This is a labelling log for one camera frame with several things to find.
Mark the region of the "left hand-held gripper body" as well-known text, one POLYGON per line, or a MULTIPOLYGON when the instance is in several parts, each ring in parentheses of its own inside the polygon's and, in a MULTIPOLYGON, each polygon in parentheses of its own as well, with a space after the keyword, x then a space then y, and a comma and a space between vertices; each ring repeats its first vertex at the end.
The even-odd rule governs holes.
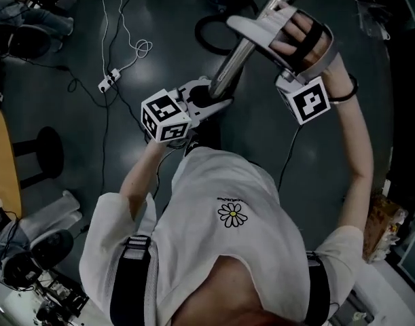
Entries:
POLYGON ((196 117, 196 105, 190 96, 196 88, 189 81, 179 88, 162 89, 141 103, 141 121, 150 137, 157 143, 183 139, 189 129, 196 128, 206 118, 196 117))

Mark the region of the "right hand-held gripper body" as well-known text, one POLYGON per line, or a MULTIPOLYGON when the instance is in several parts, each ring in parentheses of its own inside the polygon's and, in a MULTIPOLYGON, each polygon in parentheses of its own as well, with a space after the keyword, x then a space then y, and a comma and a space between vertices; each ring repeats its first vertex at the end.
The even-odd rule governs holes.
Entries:
MULTIPOLYGON (((285 24, 274 24, 274 39, 284 41, 285 36, 282 32, 284 26, 285 24)), ((327 25, 314 20, 309 35, 286 59, 272 50, 270 46, 268 48, 260 47, 260 50, 278 65, 280 73, 276 78, 275 86, 300 125, 330 109, 321 76, 322 72, 332 63, 338 51, 333 34, 327 25), (298 67, 301 61, 313 49, 323 31, 331 37, 327 51, 311 67, 300 70, 298 67)))

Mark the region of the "person's right hand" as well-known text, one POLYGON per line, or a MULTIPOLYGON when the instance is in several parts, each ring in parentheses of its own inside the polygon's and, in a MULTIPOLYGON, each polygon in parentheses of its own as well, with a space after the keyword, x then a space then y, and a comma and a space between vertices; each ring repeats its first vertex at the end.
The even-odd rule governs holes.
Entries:
MULTIPOLYGON (((296 12, 282 29, 285 36, 284 41, 275 39, 270 44, 270 48, 284 59, 290 57, 305 40, 313 24, 314 20, 312 18, 303 13, 296 12)), ((311 67, 324 55, 330 43, 331 37, 323 31, 313 49, 305 55, 298 68, 305 70, 311 67)))

